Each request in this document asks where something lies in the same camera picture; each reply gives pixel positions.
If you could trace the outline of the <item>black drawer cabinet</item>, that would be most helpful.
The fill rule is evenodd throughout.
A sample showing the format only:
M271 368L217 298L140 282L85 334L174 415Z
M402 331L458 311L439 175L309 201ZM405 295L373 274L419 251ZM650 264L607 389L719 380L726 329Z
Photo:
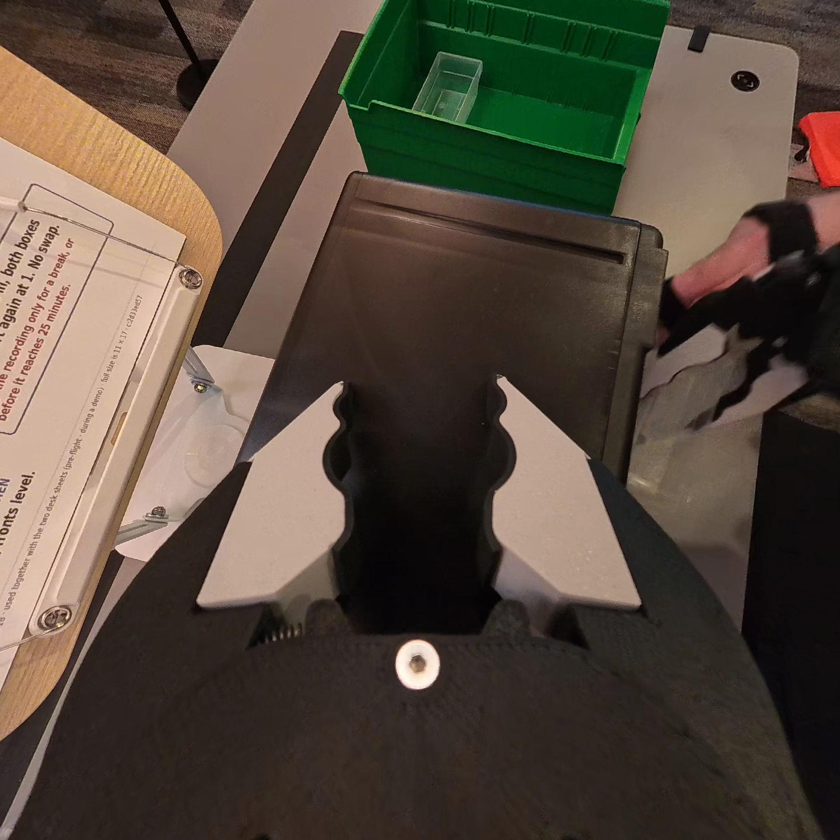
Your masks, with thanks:
M475 634L497 599L495 375L626 481L667 260L637 221L349 176L240 459L350 384L337 565L361 633Z

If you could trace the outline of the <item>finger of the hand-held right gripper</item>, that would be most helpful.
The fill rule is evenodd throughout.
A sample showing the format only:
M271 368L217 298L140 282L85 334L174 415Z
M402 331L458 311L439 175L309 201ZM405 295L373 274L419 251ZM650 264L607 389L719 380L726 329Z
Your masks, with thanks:
M655 350L657 361L713 361L723 355L737 327L723 329L716 324L707 325L695 334L685 338L677 329L664 332L663 340Z
M716 359L689 369L694 379L687 430L763 415L808 382L805 368L772 343L729 338L724 345Z

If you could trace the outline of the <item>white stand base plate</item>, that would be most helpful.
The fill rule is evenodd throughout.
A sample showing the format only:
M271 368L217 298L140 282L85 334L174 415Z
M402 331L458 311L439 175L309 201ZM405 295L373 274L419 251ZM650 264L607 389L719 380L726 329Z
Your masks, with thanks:
M234 467L273 366L272 359L210 345L195 349L213 378L198 392L181 371L143 463L122 526L164 509L165 525L117 545L147 561Z

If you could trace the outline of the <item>black pole stand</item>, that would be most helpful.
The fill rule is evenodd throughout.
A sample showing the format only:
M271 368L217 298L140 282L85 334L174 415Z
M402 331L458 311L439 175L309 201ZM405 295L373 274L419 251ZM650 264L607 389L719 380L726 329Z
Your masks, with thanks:
M170 1L158 1L164 15L167 17L175 36L178 38L188 59L188 65L182 70L176 80L175 92L179 102L187 111L192 111L197 100L202 94L209 78L214 73L218 58L200 58L189 39L182 23L177 16Z

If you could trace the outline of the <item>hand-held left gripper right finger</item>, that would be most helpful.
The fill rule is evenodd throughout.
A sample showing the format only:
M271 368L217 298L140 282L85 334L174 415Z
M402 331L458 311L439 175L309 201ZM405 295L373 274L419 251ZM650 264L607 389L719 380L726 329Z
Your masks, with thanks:
M493 422L510 458L490 497L500 547L493 588L524 605L547 634L573 605L636 612L642 602L592 472L592 462L507 377Z

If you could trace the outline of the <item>orange fabric object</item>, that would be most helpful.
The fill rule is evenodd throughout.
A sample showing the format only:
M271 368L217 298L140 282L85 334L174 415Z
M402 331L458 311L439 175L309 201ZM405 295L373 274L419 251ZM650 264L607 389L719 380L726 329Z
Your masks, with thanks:
M839 111L811 112L798 123L805 156L821 187L839 187Z

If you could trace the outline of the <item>small metal bracket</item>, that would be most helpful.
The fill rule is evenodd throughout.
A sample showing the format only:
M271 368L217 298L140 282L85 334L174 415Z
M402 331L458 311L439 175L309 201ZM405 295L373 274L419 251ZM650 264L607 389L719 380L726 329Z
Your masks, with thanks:
M144 513L141 518L122 524L117 532L114 544L121 545L139 539L165 528L169 523L168 510L164 506L156 506L151 511Z
M214 378L193 347L188 348L185 352L182 370L187 375L195 393L207 393L215 385Z

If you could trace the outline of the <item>green plastic bin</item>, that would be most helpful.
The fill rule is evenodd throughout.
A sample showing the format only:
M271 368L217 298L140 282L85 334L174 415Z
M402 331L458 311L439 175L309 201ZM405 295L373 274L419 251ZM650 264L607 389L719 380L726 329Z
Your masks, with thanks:
M660 1L389 1L339 88L368 172L611 215ZM439 51L483 61L466 124L412 110Z

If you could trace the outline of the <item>person's right hand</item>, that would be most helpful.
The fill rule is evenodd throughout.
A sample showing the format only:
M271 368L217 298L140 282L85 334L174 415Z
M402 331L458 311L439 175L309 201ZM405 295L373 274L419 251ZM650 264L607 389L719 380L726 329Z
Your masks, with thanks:
M839 192L833 191L796 202L800 216L813 231L815 251L820 253L839 241ZM707 257L671 280L671 290L689 308L699 299L728 288L743 277L756 277L773 263L773 229L757 215L745 215L728 238Z

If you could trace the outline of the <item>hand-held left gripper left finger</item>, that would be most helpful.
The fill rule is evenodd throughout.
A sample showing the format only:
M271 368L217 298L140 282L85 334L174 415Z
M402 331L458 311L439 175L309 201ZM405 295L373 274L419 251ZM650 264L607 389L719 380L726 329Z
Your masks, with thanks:
M340 595L337 553L352 529L352 389L336 382L248 460L196 603L307 611Z

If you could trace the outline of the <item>light wooden board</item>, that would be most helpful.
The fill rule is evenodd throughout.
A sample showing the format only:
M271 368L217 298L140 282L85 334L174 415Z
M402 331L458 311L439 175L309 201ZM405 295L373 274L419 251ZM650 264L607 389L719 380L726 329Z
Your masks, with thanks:
M183 169L2 49L2 739L68 667L222 254Z

